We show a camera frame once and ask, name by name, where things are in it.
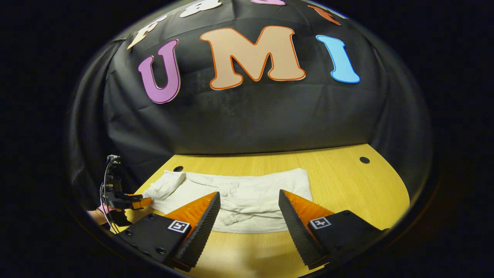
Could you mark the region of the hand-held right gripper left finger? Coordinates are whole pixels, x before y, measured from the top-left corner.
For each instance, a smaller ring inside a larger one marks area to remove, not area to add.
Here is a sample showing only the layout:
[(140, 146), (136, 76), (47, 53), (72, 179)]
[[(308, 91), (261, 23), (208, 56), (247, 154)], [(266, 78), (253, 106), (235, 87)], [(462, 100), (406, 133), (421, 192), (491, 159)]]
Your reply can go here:
[(165, 216), (149, 213), (117, 236), (143, 255), (189, 272), (203, 253), (220, 206), (220, 193), (212, 192)]

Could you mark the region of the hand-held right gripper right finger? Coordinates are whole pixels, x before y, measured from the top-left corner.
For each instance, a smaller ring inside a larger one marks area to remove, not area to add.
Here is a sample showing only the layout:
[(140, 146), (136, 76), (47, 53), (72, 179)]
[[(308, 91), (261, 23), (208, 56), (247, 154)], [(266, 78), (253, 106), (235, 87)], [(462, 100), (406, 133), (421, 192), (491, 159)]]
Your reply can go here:
[(279, 191), (278, 205), (310, 270), (347, 263), (385, 233), (350, 210), (334, 213), (287, 190)]

